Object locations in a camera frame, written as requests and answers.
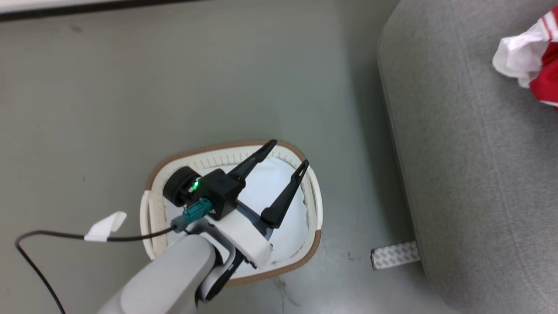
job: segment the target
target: gray floor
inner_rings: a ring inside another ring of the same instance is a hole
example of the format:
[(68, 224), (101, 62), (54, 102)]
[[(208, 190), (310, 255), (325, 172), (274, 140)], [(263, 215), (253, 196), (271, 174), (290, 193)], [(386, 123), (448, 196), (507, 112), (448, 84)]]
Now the gray floor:
[[(420, 265), (373, 272), (368, 259), (413, 238), (376, 66), (395, 5), (212, 1), (0, 24), (2, 312), (56, 313), (13, 248), (18, 234), (84, 232), (116, 210), (129, 217), (120, 234), (137, 234), (160, 159), (274, 137), (316, 171), (320, 247), (303, 268), (226, 288), (201, 313), (453, 313)], [(68, 313), (94, 313), (148, 262), (141, 243), (25, 247)]]

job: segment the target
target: red and white clothing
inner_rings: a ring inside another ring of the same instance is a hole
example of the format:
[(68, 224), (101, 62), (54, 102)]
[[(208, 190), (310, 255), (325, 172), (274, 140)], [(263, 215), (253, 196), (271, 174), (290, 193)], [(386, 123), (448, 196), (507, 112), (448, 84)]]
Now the red and white clothing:
[(496, 71), (517, 78), (538, 101), (558, 107), (558, 6), (529, 30), (500, 41), (492, 64)]

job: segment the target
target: basket handle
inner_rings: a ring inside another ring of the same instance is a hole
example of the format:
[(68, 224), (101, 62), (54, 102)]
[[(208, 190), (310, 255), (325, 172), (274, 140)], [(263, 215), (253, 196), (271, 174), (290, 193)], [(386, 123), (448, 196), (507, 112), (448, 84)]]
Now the basket handle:
[(321, 230), (321, 224), (324, 221), (324, 208), (321, 201), (320, 185), (318, 184), (318, 178), (316, 178), (316, 174), (312, 167), (308, 167), (306, 175), (310, 179), (310, 184), (312, 184), (312, 189), (314, 191), (314, 202), (316, 203), (316, 229)]
[[(145, 191), (143, 196), (141, 197), (141, 204), (139, 206), (139, 228), (141, 230), (142, 235), (147, 235), (150, 233), (149, 231), (149, 192)], [(151, 260), (155, 259), (155, 252), (153, 251), (153, 242), (151, 239), (145, 239), (143, 241), (143, 246), (145, 247), (145, 251)]]

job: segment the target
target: laundry basket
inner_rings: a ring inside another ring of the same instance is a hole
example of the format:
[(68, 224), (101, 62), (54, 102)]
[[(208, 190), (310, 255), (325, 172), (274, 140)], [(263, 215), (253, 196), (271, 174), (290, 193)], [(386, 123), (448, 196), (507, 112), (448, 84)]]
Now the laundry basket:
[[(210, 172), (216, 168), (234, 167), (246, 157), (258, 150), (267, 141), (241, 141), (207, 146), (184, 151), (163, 160), (151, 173), (147, 180), (146, 191), (140, 206), (140, 227), (142, 234), (156, 232), (168, 228), (169, 220), (179, 215), (181, 209), (174, 207), (162, 195), (163, 187), (168, 178), (179, 168), (189, 166), (200, 174)], [(292, 167), (292, 173), (306, 158), (293, 145), (279, 141), (268, 158), (284, 161)], [(323, 220), (322, 201), (318, 180), (311, 167), (308, 167), (300, 185), (306, 208), (306, 229), (301, 238), (301, 246), (293, 248), (292, 254), (271, 260), (265, 267), (253, 269), (244, 268), (233, 274), (228, 285), (239, 285), (274, 277), (306, 264), (312, 258), (321, 238), (321, 224)], [(144, 240), (144, 246), (151, 259), (156, 259), (173, 242), (173, 233)]]

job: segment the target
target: gray sofa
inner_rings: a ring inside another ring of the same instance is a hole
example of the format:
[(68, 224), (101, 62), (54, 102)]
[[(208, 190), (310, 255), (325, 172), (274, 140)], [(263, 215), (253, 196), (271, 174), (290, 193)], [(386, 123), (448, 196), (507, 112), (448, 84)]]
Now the gray sofa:
[(558, 313), (558, 112), (499, 75), (554, 0), (402, 0), (379, 46), (425, 272), (462, 313)]

